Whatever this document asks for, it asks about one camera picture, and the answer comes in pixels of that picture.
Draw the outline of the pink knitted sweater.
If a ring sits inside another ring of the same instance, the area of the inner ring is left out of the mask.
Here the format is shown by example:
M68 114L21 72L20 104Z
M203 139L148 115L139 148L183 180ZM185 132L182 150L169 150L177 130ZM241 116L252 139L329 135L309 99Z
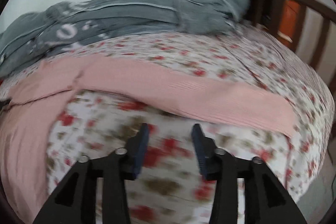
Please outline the pink knitted sweater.
M190 76L134 59L99 55L44 61L9 90L1 119L1 180L10 206L31 223L83 153L108 155L142 123L150 139L139 182L130 182L131 216L148 223L186 221L214 190L197 173L190 132L265 130L295 135L285 98L242 82Z

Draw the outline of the floral bed sheet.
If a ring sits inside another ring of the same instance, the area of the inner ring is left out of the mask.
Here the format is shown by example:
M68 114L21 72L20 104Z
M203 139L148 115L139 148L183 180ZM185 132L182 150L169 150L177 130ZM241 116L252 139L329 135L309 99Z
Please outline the floral bed sheet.
M148 61L199 80L247 83L282 96L297 116L294 136L202 122L204 133L234 156L263 159L298 201L322 168L334 118L319 75L272 36L252 27L223 36L183 33L122 36L50 57L5 80L1 97L21 81L55 81L105 56ZM11 106L1 117L1 181L18 218L32 223L76 160L125 144L143 123L150 140L139 178L126 184L133 223L207 223L215 186L201 178L191 141L194 120L123 96L82 90Z

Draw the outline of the dark wooden footboard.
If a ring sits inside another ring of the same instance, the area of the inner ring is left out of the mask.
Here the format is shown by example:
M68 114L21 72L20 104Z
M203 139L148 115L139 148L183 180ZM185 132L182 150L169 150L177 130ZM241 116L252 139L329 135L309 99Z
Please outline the dark wooden footboard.
M330 26L335 24L335 11L316 0L257 0L253 6L252 24L265 26L269 34L278 37L281 24L284 22L285 14L289 5L294 6L295 16L289 21L293 24L290 49L295 52L303 31L306 11L312 10L322 18L322 25L319 29L319 37L313 49L313 55L309 65L316 69L322 60L326 47Z

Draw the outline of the grey patterned quilt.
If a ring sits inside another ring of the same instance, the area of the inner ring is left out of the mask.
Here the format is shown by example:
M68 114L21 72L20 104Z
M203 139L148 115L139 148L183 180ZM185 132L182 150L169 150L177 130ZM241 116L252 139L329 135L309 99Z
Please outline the grey patterned quilt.
M154 32L225 34L250 0L90 0L60 2L18 17L1 33L1 76L99 40Z

